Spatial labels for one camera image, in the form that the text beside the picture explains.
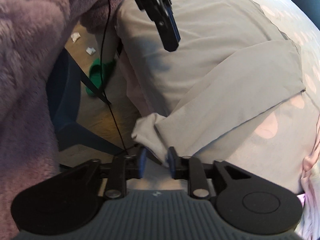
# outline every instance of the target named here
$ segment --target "blue chair leg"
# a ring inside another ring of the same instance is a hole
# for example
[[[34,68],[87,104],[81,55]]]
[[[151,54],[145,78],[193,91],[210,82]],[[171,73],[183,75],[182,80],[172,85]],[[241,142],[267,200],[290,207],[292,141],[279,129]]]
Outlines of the blue chair leg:
[[[123,151],[118,146],[108,142],[76,122],[67,124],[56,134],[56,136],[60,151],[77,144],[81,144],[111,155],[116,155]]]

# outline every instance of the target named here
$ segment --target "green slipper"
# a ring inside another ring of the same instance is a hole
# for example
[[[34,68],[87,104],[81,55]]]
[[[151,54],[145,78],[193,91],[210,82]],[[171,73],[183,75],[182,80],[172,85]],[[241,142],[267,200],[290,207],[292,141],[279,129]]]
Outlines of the green slipper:
[[[116,67],[116,60],[113,60],[109,63],[102,64],[102,79],[103,79],[103,84],[101,84],[101,77],[100,77],[100,59],[95,59],[95,61],[92,63],[90,66],[89,70],[89,79],[91,82],[100,90],[103,91],[104,88],[106,87],[110,77],[113,74],[113,71],[115,70]],[[95,94],[89,89],[85,88],[85,91],[89,96],[94,97]]]

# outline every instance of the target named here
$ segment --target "purple fuzzy blanket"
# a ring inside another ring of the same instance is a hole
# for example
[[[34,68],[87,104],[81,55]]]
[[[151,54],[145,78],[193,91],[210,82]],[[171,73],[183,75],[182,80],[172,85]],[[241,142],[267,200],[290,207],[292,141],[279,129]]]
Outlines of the purple fuzzy blanket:
[[[121,0],[111,0],[112,14]],[[103,29],[107,0],[0,0],[0,239],[18,230],[10,215],[17,193],[57,171],[57,142],[46,81],[80,20]]]

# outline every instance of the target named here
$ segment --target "black handheld device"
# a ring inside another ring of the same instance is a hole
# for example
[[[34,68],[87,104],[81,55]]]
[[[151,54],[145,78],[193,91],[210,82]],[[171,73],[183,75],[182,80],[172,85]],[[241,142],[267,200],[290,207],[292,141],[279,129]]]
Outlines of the black handheld device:
[[[154,21],[164,49],[172,52],[179,46],[180,34],[173,17],[171,0],[135,0],[140,10],[145,10]]]
[[[147,151],[90,160],[22,191],[11,206],[14,240],[301,240],[296,195],[228,162],[203,164],[171,147],[172,177],[186,179],[188,193],[127,190],[126,180],[143,176]]]

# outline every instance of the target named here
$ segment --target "round black disc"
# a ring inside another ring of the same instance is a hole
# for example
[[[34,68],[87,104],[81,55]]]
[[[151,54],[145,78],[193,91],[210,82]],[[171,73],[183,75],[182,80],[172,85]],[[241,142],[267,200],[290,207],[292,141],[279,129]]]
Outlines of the round black disc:
[[[244,232],[275,235],[294,228],[302,214],[299,199],[278,185],[245,180],[222,191],[216,199],[219,215]]]
[[[99,207],[99,199],[81,181],[60,179],[22,191],[12,202],[11,214],[20,230],[58,235],[87,224]]]

